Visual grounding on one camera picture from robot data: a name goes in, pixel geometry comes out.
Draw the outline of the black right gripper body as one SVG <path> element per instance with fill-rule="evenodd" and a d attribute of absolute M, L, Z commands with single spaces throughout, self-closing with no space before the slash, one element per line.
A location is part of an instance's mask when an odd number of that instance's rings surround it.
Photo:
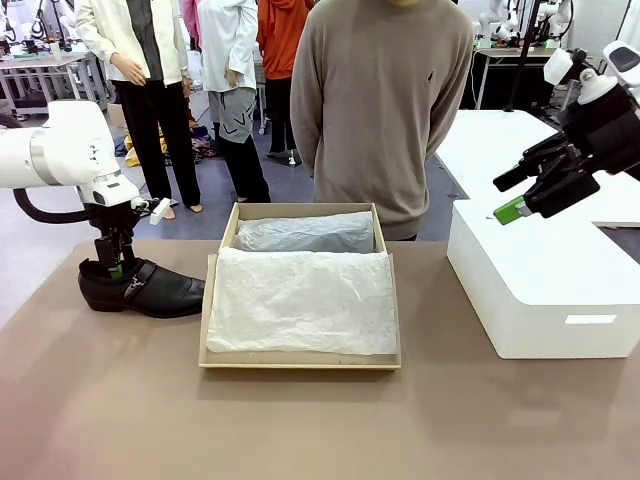
<path fill-rule="evenodd" d="M 570 104 L 564 134 L 591 174 L 618 174 L 639 165 L 639 106 L 620 85 L 585 105 Z"/>

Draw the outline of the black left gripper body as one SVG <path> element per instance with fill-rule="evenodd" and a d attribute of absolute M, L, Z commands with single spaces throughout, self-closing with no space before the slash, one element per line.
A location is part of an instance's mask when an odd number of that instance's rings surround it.
<path fill-rule="evenodd" d="M 93 214 L 89 224 L 99 230 L 100 239 L 109 240 L 113 246 L 131 245 L 135 226 L 150 214 L 146 208 L 132 207 L 128 202 L 112 207 L 89 204 L 88 211 Z"/>

